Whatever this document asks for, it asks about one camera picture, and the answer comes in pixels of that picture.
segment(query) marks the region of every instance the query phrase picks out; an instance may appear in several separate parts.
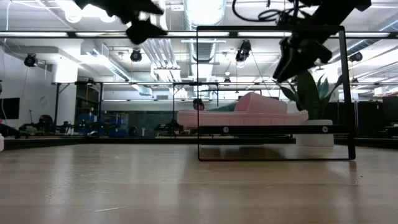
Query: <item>white column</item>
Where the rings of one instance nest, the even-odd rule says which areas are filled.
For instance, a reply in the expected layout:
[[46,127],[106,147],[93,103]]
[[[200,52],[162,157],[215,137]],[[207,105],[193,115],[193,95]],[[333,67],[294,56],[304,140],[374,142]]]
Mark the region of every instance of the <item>white column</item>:
[[[71,60],[61,57],[56,65],[53,65],[53,82],[65,83],[77,81],[78,65]],[[75,123],[76,86],[69,85],[60,94],[58,99],[57,125],[64,121]]]

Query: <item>ceiling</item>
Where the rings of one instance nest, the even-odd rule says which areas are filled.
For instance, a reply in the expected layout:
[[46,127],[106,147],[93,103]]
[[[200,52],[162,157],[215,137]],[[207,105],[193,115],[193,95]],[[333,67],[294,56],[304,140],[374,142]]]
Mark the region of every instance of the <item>ceiling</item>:
[[[343,25],[347,31],[378,31],[398,20],[398,1],[397,0],[373,0],[373,6],[364,12],[355,10],[344,21]],[[0,27],[2,30],[6,29],[8,21],[8,30],[81,30],[81,31],[110,31],[110,30],[126,30],[126,26],[118,20],[112,23],[102,22],[95,17],[84,17],[78,23],[69,23],[65,19],[63,9],[59,9],[56,2],[49,1],[10,1],[0,0]],[[237,10],[245,17],[256,17],[261,11],[266,10],[265,1],[262,0],[238,0]],[[283,9],[290,8],[291,4],[283,1],[272,1],[271,8]],[[206,13],[206,6],[203,7],[203,13]],[[312,13],[315,8],[307,9],[306,11]],[[182,0],[166,0],[166,23],[169,30],[185,30],[184,26],[184,11]],[[272,23],[250,23],[238,19],[231,10],[231,0],[227,0],[227,7],[222,23],[224,26],[271,26]],[[243,68],[237,68],[234,55],[236,49],[240,46],[242,39],[225,39],[225,43],[218,44],[216,51],[215,65],[212,69],[212,77],[222,81],[225,72],[230,72],[231,77],[238,77],[239,82],[253,82],[259,80],[262,75],[265,79],[272,76],[275,69],[275,63],[279,59],[279,40],[280,39],[250,39],[252,45],[252,54],[245,61]],[[7,39],[10,47],[58,47],[67,52],[81,62],[79,69],[79,76],[93,77],[95,80],[113,81],[113,74],[103,65],[88,63],[87,55],[80,55],[80,46],[83,39]],[[191,66],[189,64],[190,57],[188,53],[188,44],[181,43],[181,39],[172,39],[172,47],[175,58],[181,68],[181,77],[186,78],[191,74]],[[101,44],[109,48],[110,58],[116,62],[118,66],[129,72],[129,76],[135,80],[148,82],[152,81],[149,75],[151,69],[151,62],[143,53],[141,62],[131,62],[129,56],[132,49],[139,46],[134,46],[127,39],[96,39],[94,40],[97,46]],[[348,47],[359,40],[348,40]],[[364,49],[361,53],[364,55],[362,62],[354,63],[351,69],[351,75],[355,76],[359,73],[366,73],[370,70],[377,70],[385,65],[385,60],[379,60],[377,55],[383,54],[398,45],[396,40],[382,40],[376,44]],[[325,46],[332,51],[339,48],[338,40],[328,40]],[[389,54],[382,55],[387,58],[392,58],[393,55],[398,56],[398,51],[389,52]],[[387,78],[398,78],[398,69],[394,67],[391,70],[377,73],[361,82],[377,82],[378,80]]]

